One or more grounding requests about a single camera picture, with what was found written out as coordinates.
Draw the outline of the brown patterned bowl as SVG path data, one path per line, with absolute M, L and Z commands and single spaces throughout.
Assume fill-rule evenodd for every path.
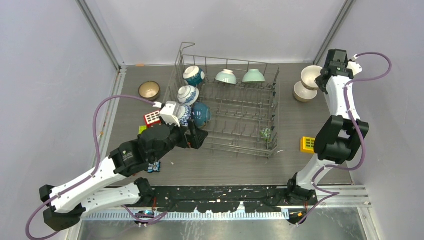
M 153 102 L 161 95 L 161 87 L 155 81 L 146 81 L 138 88 L 138 94 L 141 98 Z

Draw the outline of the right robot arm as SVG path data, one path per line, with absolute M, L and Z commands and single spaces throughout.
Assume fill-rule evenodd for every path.
M 330 49 L 315 83 L 324 93 L 330 117 L 317 134 L 309 163 L 287 183 L 286 201 L 304 204 L 316 193 L 315 186 L 333 168 L 354 159 L 369 131 L 353 99 L 354 71 L 348 68 L 346 50 Z

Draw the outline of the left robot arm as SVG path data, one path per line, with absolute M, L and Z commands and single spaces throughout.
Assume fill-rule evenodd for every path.
M 193 122 L 187 127 L 160 124 L 144 130 L 137 139 L 113 150 L 98 167 L 61 186 L 41 187 L 40 199 L 48 206 L 43 211 L 44 223 L 62 231 L 93 212 L 134 204 L 148 207 L 155 193 L 147 179 L 139 178 L 118 188 L 109 186 L 146 171 L 175 147 L 199 149 L 208 135 Z

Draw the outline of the dark teal glazed bowl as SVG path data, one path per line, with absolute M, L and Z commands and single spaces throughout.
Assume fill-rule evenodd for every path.
M 204 128 L 212 119 L 210 107 L 201 102 L 195 102 L 192 106 L 192 119 L 199 129 Z

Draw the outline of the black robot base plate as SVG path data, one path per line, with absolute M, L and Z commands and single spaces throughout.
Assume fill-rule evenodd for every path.
M 244 207 L 246 213 L 272 213 L 283 206 L 303 208 L 318 202 L 316 194 L 309 200 L 288 196 L 284 185 L 155 186 L 152 194 L 130 207 L 155 206 L 169 213 L 234 213 Z

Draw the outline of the beige ceramic bowl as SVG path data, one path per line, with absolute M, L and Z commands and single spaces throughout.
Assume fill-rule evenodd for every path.
M 318 90 L 319 86 L 316 83 L 316 78 L 321 75 L 322 69 L 323 68 L 321 66 L 317 65 L 310 65 L 305 67 L 300 74 L 303 87 L 311 91 Z
M 298 81 L 293 87 L 293 96 L 299 102 L 307 103 L 315 99 L 317 95 L 317 90 L 309 90 L 305 88 L 301 81 Z

